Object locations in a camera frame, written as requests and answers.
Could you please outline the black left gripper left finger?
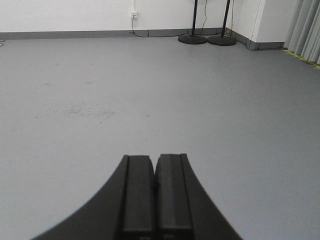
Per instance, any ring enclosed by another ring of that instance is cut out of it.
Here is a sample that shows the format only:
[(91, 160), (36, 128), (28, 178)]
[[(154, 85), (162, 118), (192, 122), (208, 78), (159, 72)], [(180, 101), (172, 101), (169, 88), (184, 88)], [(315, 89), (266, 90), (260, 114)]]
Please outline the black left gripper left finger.
[(147, 155), (124, 155), (101, 189), (37, 240), (151, 240), (154, 170)]

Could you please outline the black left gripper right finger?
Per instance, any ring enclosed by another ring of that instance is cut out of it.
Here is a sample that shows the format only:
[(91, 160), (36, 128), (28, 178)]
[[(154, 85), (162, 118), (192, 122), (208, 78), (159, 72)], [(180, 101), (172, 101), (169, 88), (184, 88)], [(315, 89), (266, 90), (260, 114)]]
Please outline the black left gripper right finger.
[(241, 239), (204, 190), (185, 153), (161, 154), (155, 182), (158, 239)]

